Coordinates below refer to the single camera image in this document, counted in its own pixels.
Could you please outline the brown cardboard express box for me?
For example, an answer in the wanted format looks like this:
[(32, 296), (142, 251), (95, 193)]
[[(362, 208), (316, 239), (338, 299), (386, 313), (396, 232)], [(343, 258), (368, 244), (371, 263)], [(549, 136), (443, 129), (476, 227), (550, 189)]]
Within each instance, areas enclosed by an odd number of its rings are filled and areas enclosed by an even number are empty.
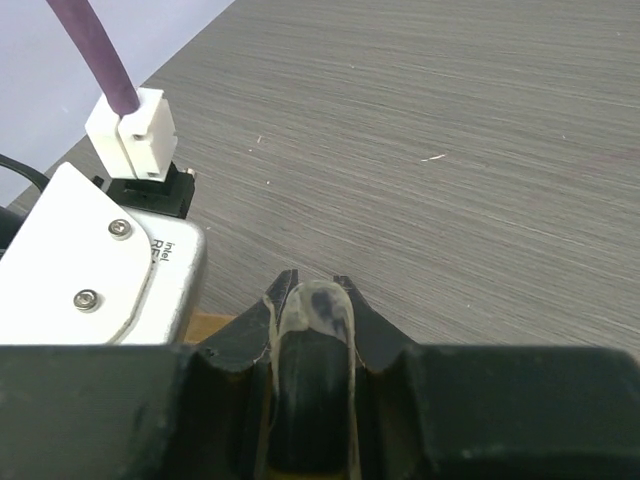
[(233, 315), (209, 314), (196, 311), (190, 317), (184, 335), (184, 342), (188, 344), (200, 343), (216, 334), (233, 320)]

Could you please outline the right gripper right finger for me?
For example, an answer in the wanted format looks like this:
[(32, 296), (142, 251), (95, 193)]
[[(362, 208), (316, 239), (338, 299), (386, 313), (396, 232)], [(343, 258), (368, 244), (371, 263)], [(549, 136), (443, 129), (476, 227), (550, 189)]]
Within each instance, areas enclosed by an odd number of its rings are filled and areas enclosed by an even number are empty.
[(593, 346), (420, 344), (350, 278), (366, 479), (635, 479), (639, 364)]

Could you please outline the yellow utility knife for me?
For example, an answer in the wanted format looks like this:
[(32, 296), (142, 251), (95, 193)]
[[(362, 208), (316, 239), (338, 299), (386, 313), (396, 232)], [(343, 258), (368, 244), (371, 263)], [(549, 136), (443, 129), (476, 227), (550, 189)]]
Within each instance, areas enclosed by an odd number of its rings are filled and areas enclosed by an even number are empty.
[(269, 297), (270, 419), (267, 479), (358, 479), (355, 314), (333, 281)]

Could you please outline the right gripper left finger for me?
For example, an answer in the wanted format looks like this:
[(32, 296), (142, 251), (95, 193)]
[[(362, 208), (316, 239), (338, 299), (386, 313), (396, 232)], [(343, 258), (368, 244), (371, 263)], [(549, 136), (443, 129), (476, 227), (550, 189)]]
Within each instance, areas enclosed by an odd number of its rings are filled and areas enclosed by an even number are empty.
[(3, 347), (2, 477), (297, 478), (268, 434), (267, 334), (297, 281), (192, 345)]

